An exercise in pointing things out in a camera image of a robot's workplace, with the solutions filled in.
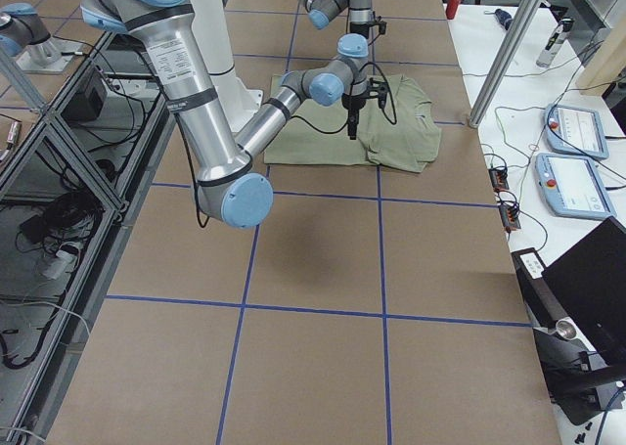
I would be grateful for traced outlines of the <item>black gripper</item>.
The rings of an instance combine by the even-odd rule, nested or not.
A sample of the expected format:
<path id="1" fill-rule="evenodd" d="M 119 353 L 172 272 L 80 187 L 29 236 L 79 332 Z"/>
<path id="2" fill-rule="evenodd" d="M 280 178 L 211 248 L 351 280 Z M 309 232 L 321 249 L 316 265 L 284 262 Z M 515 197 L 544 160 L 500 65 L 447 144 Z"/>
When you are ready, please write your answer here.
<path id="1" fill-rule="evenodd" d="M 372 23 L 371 22 L 349 22 L 348 32 L 359 34 L 363 37 L 369 37 L 371 34 Z"/>
<path id="2" fill-rule="evenodd" d="M 348 111 L 347 135 L 350 140 L 355 140 L 359 123 L 359 110 L 364 108 L 367 102 L 367 94 L 349 95 L 343 94 L 341 103 Z"/>

